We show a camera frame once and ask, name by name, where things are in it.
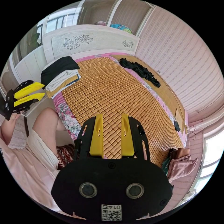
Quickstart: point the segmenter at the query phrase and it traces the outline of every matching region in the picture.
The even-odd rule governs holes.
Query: bamboo mat
[[[82,78],[62,94],[81,125],[98,113],[103,115],[107,158],[120,158],[122,112],[141,122],[149,141],[151,162],[156,165],[161,166],[169,148],[183,147],[159,102],[124,68],[107,57],[78,65]]]
[[[178,99],[177,95],[171,91],[171,88],[168,84],[157,74],[157,72],[144,63],[141,59],[137,58],[136,56],[131,55],[111,55],[113,58],[120,61],[121,58],[126,58],[130,62],[138,62],[143,67],[147,68],[154,77],[160,82],[161,86],[159,88],[155,87],[150,81],[143,79],[163,100],[163,102],[168,106],[171,113],[174,117],[177,117],[176,114],[179,114],[178,117],[178,124],[180,126],[181,132],[184,131],[184,121],[185,121],[185,109]]]

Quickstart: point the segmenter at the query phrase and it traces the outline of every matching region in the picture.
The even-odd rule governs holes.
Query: black cloth
[[[120,59],[120,65],[124,68],[129,68],[135,71],[140,77],[145,78],[146,80],[150,81],[154,86],[160,87],[160,83],[157,79],[154,78],[154,75],[147,69],[144,68],[139,63],[127,61],[126,58]]]
[[[180,127],[177,121],[174,122],[174,127],[176,131],[180,131]]]
[[[45,87],[60,73],[65,70],[75,70],[80,69],[78,64],[70,57],[62,57],[56,60],[53,64],[48,66],[45,70],[42,71],[40,76],[40,82],[44,84],[42,89]]]

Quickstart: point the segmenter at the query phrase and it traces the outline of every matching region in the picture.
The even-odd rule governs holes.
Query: sticker
[[[101,219],[102,221],[121,221],[121,205],[101,205]]]

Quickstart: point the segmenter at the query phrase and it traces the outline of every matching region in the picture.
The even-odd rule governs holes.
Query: pink striped wallpaper
[[[189,123],[224,104],[224,79],[212,52],[191,27],[165,9],[157,6],[152,12],[136,56],[160,70],[188,112]]]

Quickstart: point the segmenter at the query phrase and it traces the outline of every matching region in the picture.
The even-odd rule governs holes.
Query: thigh
[[[38,115],[32,128],[55,155],[57,155],[57,149],[56,149],[57,125],[58,125],[58,114],[51,108],[45,108]]]

